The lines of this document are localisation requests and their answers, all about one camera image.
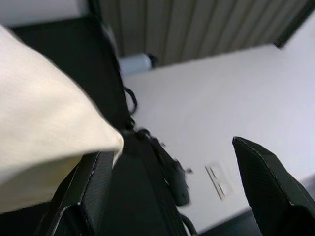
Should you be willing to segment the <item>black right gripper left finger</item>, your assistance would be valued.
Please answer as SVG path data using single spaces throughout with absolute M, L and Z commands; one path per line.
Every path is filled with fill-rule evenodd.
M 96 236 L 110 189 L 114 153 L 84 155 L 61 182 L 35 236 Z

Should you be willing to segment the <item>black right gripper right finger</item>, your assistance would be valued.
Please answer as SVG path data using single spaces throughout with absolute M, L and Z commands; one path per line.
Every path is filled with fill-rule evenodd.
M 234 137 L 242 185 L 263 236 L 315 236 L 315 200 L 263 146 Z

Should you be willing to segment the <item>cream cartoon print quilt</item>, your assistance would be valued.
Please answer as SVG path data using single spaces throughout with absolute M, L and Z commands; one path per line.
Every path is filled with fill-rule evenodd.
M 82 156 L 124 141 L 85 92 L 0 25 L 0 214 L 48 202 Z

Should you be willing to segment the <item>large black fabric bag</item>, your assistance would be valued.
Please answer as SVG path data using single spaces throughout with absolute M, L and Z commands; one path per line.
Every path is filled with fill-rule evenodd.
M 118 61 L 92 17 L 15 27 L 90 96 L 125 141 L 112 169 L 107 207 L 96 236 L 197 236 L 177 206 L 189 203 L 185 171 L 146 129 L 135 129 Z

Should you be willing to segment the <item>white bottle with dark cap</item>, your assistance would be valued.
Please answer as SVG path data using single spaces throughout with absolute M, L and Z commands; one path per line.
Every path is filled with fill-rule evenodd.
M 158 63 L 158 58 L 152 54 L 140 53 L 119 58 L 118 62 L 120 66 L 120 74 L 122 76 L 127 76 L 155 68 Z

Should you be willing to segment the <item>white wall socket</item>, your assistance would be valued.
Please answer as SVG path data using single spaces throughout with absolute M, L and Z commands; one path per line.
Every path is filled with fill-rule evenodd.
M 220 162 L 208 164 L 205 166 L 205 169 L 219 198 L 222 201 L 233 194 L 233 186 Z

